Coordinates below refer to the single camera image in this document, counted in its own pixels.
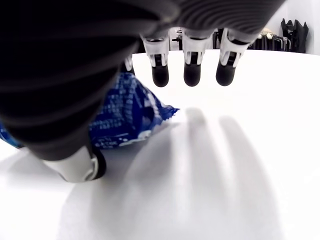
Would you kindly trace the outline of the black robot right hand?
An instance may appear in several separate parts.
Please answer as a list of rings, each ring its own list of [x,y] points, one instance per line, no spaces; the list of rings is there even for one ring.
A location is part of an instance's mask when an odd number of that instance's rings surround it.
[[[3,0],[0,121],[65,181],[101,178],[89,124],[143,43],[158,87],[169,80],[169,29],[184,30],[184,81],[196,86],[214,29],[222,29],[216,80],[232,83],[245,50],[280,0]]]

